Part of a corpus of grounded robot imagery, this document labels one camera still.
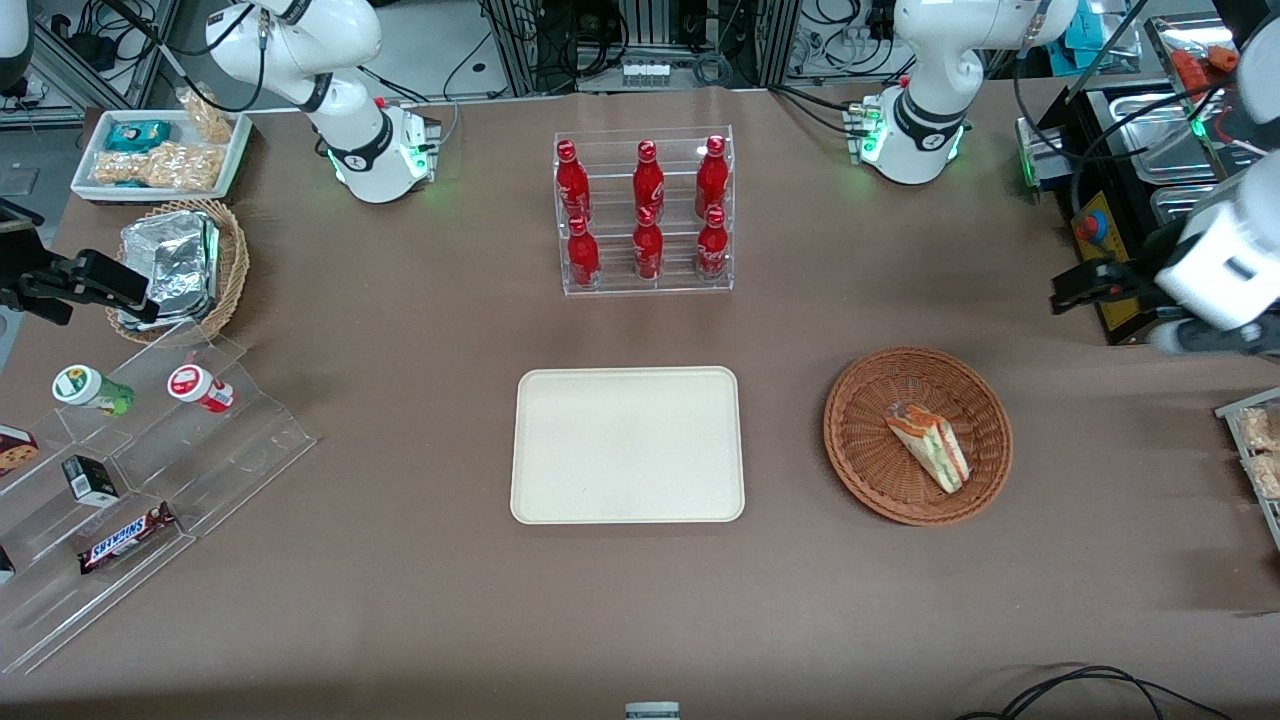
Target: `clear acrylic display stand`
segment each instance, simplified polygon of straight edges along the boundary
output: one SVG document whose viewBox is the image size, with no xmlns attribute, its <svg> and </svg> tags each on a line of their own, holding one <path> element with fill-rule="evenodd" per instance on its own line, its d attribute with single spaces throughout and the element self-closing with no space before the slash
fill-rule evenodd
<svg viewBox="0 0 1280 720">
<path fill-rule="evenodd" d="M 694 213 L 698 167 L 707 154 L 707 138 L 726 140 L 728 187 L 724 190 L 724 229 L 730 243 L 724 274 L 703 282 L 694 273 L 698 233 L 703 220 Z M 586 169 L 591 187 L 590 231 L 600 246 L 600 284 L 585 288 L 573 282 L 568 264 L 568 217 L 556 188 L 556 146 L 552 145 L 552 202 L 556 204 L 557 238 L 561 252 L 561 283 L 567 296 L 639 295 L 648 292 L 723 292 L 733 288 L 733 128 L 708 126 L 648 131 L 558 132 L 556 142 L 572 140 L 577 159 Z M 631 177 L 636 169 L 636 145 L 652 140 L 658 145 L 658 164 L 664 173 L 666 201 L 658 225 L 663 236 L 662 275 L 645 281 L 636 275 L 631 233 L 636 228 Z"/>
<path fill-rule="evenodd" d="M 29 673 L 165 562 L 207 536 L 315 445 L 238 363 L 244 350 L 193 323 L 177 325 L 108 378 L 133 388 L 116 418 L 64 406 L 31 428 L 40 454 L 0 478 L 0 547 L 15 574 L 0 584 L 0 667 Z M 169 396 L 195 363 L 232 386 L 223 414 Z M 99 509 L 72 497 L 61 464 L 101 461 L 120 493 Z M 169 502 L 178 521 L 87 575 L 77 555 Z"/>
</svg>

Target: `wicker basket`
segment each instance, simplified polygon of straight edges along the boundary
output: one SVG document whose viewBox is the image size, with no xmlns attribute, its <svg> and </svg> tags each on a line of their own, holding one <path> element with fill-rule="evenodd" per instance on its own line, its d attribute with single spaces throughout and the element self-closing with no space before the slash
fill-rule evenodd
<svg viewBox="0 0 1280 720">
<path fill-rule="evenodd" d="M 230 322 L 236 306 L 239 305 L 241 292 L 244 290 L 244 277 L 248 274 L 248 245 L 244 242 L 244 231 L 236 222 L 236 215 L 225 205 L 216 200 L 177 200 L 147 213 L 147 217 L 163 215 L 178 210 L 204 210 L 218 224 L 218 306 L 200 323 L 200 329 L 212 337 Z M 124 260 L 124 246 L 115 252 L 116 260 Z M 169 328 L 155 328 L 140 333 L 131 332 L 120 324 L 114 307 L 108 307 L 106 319 L 115 328 L 120 337 L 132 340 L 142 345 L 150 345 L 160 338 Z"/>
<path fill-rule="evenodd" d="M 970 475 L 947 495 L 884 424 L 895 401 L 913 401 L 951 421 Z M 1005 487 L 1012 430 L 991 387 L 968 365 L 925 347 L 890 347 L 840 374 L 823 416 L 836 474 L 872 510 L 909 525 L 969 519 Z"/>
</svg>

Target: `table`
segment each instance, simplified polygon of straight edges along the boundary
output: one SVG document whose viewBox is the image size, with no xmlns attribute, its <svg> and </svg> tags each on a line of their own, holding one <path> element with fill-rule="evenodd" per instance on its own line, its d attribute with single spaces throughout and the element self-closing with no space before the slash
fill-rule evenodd
<svg viewBox="0 0 1280 720">
<path fill-rule="evenodd" d="M 1028 83 L 1033 109 L 1059 87 Z M 972 117 L 947 172 L 901 187 L 765 92 L 468 105 L 440 181 L 385 206 L 333 182 L 302 117 L 257 117 L 227 332 L 321 441 L 35 674 L 0 678 L 5 716 L 598 720 L 678 700 L 691 720 L 947 719 L 1070 661 L 1275 716 L 1277 559 L 1212 414 L 1275 369 L 1108 348 L 1092 311 L 1051 316 L 1075 259 L 1020 188 L 1009 85 Z M 564 299 L 552 135 L 721 123 L 733 292 Z M 73 199 L 59 247 L 110 249 L 140 214 Z M 955 354 L 1009 410 L 1012 474 L 970 521 L 883 520 L 827 462 L 832 380 L 897 343 Z M 99 309 L 28 320 L 6 421 L 52 407 L 56 368 L 134 350 Z M 737 521 L 512 519 L 522 374 L 698 364 L 739 378 Z M 1148 716 L 1116 710 L 1139 707 L 1129 691 L 1059 692 Z"/>
</svg>

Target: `red bottle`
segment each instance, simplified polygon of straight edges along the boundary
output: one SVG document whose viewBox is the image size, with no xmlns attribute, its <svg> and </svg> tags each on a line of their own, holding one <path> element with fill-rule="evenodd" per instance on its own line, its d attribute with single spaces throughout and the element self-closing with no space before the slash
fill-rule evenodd
<svg viewBox="0 0 1280 720">
<path fill-rule="evenodd" d="M 586 168 L 577 161 L 577 147 L 573 147 L 573 141 L 557 142 L 556 156 L 559 158 L 559 163 L 556 165 L 556 188 L 559 191 L 564 213 L 568 215 L 581 214 L 590 222 L 591 188 L 586 182 Z"/>
<path fill-rule="evenodd" d="M 568 268 L 573 283 L 594 290 L 600 286 L 600 247 L 586 232 L 586 218 L 581 213 L 568 219 Z"/>
<path fill-rule="evenodd" d="M 650 208 L 655 218 L 662 217 L 663 177 L 658 167 L 658 145 L 652 140 L 641 140 L 636 149 L 640 163 L 631 186 L 635 190 L 636 208 Z"/>
<path fill-rule="evenodd" d="M 724 202 L 724 188 L 728 186 L 728 163 L 724 161 L 724 136 L 713 135 L 707 138 L 707 156 L 698 167 L 698 197 L 694 211 L 699 218 L 707 217 L 707 209 Z"/>
<path fill-rule="evenodd" d="M 636 231 L 631 242 L 636 250 L 636 274 L 643 281 L 655 281 L 662 275 L 662 229 L 653 208 L 636 208 Z"/>
<path fill-rule="evenodd" d="M 707 227 L 698 233 L 698 259 L 694 272 L 705 282 L 724 274 L 724 255 L 728 252 L 728 232 L 724 231 L 724 209 L 712 205 L 707 209 Z"/>
</svg>

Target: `aluminum foil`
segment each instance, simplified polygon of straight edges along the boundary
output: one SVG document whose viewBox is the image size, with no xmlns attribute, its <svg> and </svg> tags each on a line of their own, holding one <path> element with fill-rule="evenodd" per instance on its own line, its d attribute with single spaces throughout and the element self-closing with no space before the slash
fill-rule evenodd
<svg viewBox="0 0 1280 720">
<path fill-rule="evenodd" d="M 179 210 L 143 218 L 120 232 L 124 265 L 146 275 L 147 297 L 159 307 L 154 323 L 120 313 L 133 331 L 201 319 L 212 310 L 218 286 L 218 225 L 204 211 Z"/>
</svg>

